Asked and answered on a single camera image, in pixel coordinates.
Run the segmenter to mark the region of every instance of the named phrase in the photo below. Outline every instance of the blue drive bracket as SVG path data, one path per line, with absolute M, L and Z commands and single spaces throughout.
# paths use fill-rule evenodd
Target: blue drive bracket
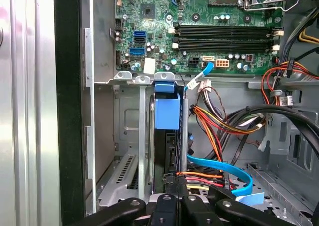
M 155 93 L 174 93 L 174 82 L 155 82 Z M 155 129 L 179 130 L 181 97 L 156 98 L 155 94 Z

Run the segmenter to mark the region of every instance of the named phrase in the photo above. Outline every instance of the cable tie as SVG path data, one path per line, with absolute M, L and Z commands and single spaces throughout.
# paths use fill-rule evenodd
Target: cable tie
M 279 75 L 275 75 L 275 76 L 274 76 L 274 80 L 276 80 L 277 78 L 282 79 L 283 77 L 282 77 L 282 76 L 279 76 Z
M 249 106 L 246 106 L 246 112 L 247 112 L 249 115 L 251 115 L 251 114 L 250 114 L 250 108 L 249 108 Z
M 290 58 L 289 64 L 287 67 L 287 78 L 290 78 L 291 74 L 293 73 L 294 64 L 295 64 L 295 58 Z
M 282 91 L 282 90 L 277 89 L 277 90 L 273 90 L 273 91 L 271 91 L 271 92 L 270 92 L 270 96 L 271 96 L 271 97 L 274 97 L 274 96 L 280 96 L 282 93 L 283 93 L 283 91 Z

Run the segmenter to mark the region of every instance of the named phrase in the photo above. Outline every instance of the blue ribbon cable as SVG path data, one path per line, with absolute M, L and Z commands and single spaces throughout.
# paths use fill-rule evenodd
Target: blue ribbon cable
M 199 159 L 192 157 L 190 155 L 188 155 L 187 157 L 191 162 L 195 163 L 196 165 L 209 167 L 216 170 L 223 170 L 243 180 L 247 184 L 247 187 L 231 191 L 236 197 L 242 195 L 250 195 L 253 192 L 253 178 L 251 178 L 251 176 L 247 174 L 245 171 L 230 164 L 214 160 Z

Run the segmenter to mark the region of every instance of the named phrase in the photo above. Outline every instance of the ventilation grille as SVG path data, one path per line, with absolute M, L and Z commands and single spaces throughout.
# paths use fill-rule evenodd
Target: ventilation grille
M 130 157 L 128 158 L 127 162 L 125 163 L 125 166 L 124 166 L 124 168 L 122 169 L 122 171 L 121 171 L 121 173 L 120 173 L 120 176 L 118 177 L 118 179 L 117 179 L 117 181 L 116 181 L 116 184 L 120 183 L 120 182 L 123 180 L 123 177 L 124 177 L 124 175 L 126 174 L 126 172 L 127 172 L 128 168 L 129 168 L 129 165 L 130 165 L 130 163 L 132 162 L 132 160 L 133 160 L 133 157 L 130 156 Z
M 137 190 L 138 189 L 138 183 L 139 183 L 138 175 L 139 175 L 139 168 L 137 167 L 135 174 L 134 174 L 134 177 L 132 179 L 132 182 L 130 183 L 130 185 L 128 185 L 126 187 L 127 189 L 129 189 L 129 190 Z

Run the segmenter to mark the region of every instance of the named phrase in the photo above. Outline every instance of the silver metal frame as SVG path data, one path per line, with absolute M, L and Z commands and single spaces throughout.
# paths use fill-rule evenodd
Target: silver metal frame
M 54 3 L 0 3 L 0 225 L 58 226 Z

